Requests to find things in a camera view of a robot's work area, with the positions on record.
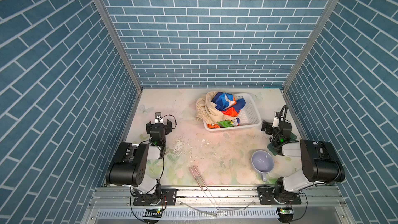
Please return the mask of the beige shorts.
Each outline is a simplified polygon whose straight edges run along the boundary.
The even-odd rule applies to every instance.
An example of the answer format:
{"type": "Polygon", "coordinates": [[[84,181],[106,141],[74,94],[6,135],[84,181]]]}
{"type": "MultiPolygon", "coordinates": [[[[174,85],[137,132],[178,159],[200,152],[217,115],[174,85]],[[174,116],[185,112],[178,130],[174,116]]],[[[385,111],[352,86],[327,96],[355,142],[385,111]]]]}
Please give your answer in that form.
{"type": "Polygon", "coordinates": [[[235,120],[236,117],[225,115],[222,111],[216,109],[216,103],[212,99],[218,92],[208,92],[204,97],[199,98],[196,102],[197,121],[204,121],[206,124],[217,124],[220,121],[235,120]]]}

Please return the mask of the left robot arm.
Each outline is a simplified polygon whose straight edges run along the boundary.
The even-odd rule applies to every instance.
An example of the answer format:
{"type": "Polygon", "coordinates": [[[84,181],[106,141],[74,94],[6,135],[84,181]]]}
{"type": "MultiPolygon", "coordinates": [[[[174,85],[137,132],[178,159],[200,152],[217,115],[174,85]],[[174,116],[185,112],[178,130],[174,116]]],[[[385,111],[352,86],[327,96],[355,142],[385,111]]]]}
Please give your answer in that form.
{"type": "Polygon", "coordinates": [[[160,179],[147,175],[146,166],[149,160],[164,160],[166,136],[173,131],[173,124],[164,117],[154,123],[146,124],[149,139],[138,145],[121,143],[106,171],[107,184],[129,186],[141,195],[161,194],[160,179]]]}

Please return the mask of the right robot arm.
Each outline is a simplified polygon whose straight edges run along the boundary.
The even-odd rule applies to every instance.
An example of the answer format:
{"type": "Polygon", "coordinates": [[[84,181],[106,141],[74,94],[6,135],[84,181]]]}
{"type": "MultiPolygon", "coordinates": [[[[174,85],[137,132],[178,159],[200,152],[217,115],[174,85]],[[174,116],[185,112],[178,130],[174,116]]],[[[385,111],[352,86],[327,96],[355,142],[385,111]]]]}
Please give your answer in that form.
{"type": "Polygon", "coordinates": [[[261,131],[269,135],[268,150],[283,157],[300,158],[301,168],[292,175],[280,177],[275,183],[274,197],[295,197],[302,190],[317,185],[340,183],[346,174],[329,142],[294,140],[292,123],[283,108],[275,113],[273,122],[262,121],[261,131]]]}

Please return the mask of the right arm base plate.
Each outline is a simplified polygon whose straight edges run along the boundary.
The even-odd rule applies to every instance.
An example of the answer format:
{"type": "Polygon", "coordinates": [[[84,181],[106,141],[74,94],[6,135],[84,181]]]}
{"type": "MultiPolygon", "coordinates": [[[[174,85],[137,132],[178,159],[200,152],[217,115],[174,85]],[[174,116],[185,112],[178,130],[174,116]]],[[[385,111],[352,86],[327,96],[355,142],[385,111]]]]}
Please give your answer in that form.
{"type": "Polygon", "coordinates": [[[275,189],[271,186],[259,186],[257,193],[261,205],[302,204],[298,193],[287,192],[282,188],[275,189]]]}

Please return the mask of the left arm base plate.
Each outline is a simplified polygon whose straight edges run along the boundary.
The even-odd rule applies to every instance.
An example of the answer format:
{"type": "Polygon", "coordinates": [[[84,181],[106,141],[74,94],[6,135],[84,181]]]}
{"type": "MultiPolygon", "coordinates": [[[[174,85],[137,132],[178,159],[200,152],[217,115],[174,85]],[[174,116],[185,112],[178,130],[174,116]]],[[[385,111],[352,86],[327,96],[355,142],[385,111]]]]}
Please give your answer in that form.
{"type": "Polygon", "coordinates": [[[132,197],[134,206],[150,206],[150,205],[175,205],[177,199],[177,189],[165,188],[157,189],[153,194],[141,194],[135,192],[132,197]]]}

